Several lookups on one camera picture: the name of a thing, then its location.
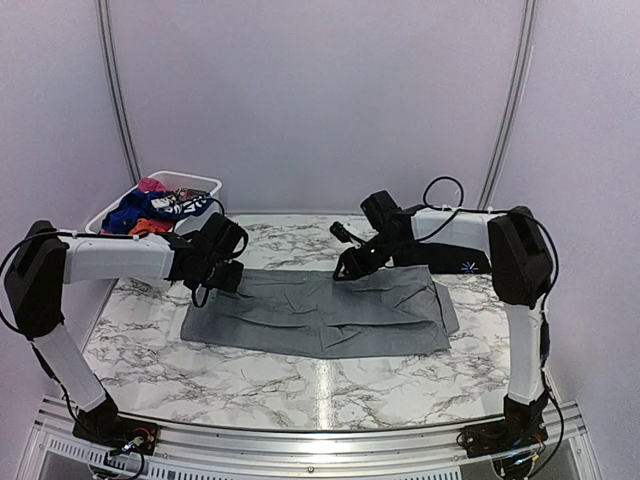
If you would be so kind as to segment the black trousers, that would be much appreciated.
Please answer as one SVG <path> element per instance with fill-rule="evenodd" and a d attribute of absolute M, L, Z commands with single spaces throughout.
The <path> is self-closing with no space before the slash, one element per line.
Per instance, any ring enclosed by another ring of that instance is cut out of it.
<path fill-rule="evenodd" d="M 395 267 L 426 265 L 432 274 L 490 274 L 487 255 L 476 249 L 440 243 L 416 243 L 392 256 Z"/>

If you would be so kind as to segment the grey garment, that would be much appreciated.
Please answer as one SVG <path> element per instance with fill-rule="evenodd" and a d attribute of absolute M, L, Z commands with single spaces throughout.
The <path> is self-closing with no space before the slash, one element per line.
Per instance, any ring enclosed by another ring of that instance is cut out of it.
<path fill-rule="evenodd" d="M 328 271 L 247 270 L 237 292 L 190 307 L 184 341 L 316 359 L 430 355 L 460 328 L 450 293 L 427 267 L 353 281 Z"/>

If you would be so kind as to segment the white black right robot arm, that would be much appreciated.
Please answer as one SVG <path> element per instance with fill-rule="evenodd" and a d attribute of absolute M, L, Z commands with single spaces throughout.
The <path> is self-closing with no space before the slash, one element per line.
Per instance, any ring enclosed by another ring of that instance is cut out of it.
<path fill-rule="evenodd" d="M 510 339 L 505 419 L 497 423 L 495 438 L 506 448 L 519 446 L 541 424 L 549 398 L 543 373 L 550 350 L 546 302 L 557 279 L 557 253 L 544 240 L 544 226 L 525 206 L 510 210 L 391 207 L 370 212 L 368 217 L 376 236 L 339 256 L 334 280 L 368 276 L 413 246 L 470 249 L 487 259 L 493 289 L 507 314 Z"/>

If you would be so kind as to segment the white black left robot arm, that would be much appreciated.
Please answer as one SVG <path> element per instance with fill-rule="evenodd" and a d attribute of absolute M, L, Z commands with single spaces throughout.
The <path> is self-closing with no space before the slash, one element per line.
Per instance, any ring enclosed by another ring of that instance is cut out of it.
<path fill-rule="evenodd" d="M 64 286 L 133 277 L 180 282 L 201 308 L 210 291 L 237 290 L 244 269 L 238 258 L 247 245 L 247 232 L 218 213 L 185 235 L 81 233 L 39 220 L 1 262 L 12 312 L 1 320 L 31 344 L 45 372 L 76 403 L 79 429 L 116 445 L 126 423 L 65 327 Z"/>

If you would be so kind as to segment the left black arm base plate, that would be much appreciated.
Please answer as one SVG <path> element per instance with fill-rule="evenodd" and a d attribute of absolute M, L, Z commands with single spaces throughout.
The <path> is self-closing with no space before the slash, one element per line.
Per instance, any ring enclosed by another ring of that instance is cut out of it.
<path fill-rule="evenodd" d="M 152 455 L 156 448 L 160 427 L 156 423 L 119 417 L 109 433 L 90 433 L 79 422 L 74 424 L 74 437 L 110 447 L 112 450 L 128 453 L 135 451 Z"/>

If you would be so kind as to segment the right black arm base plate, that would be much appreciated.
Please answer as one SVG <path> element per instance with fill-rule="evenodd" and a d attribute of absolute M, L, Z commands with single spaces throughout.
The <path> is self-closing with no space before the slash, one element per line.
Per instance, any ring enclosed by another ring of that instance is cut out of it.
<path fill-rule="evenodd" d="M 463 427 L 456 443 L 468 458 L 478 458 L 541 446 L 548 438 L 544 423 L 534 424 L 529 430 L 519 432 L 508 430 L 506 422 L 502 420 Z"/>

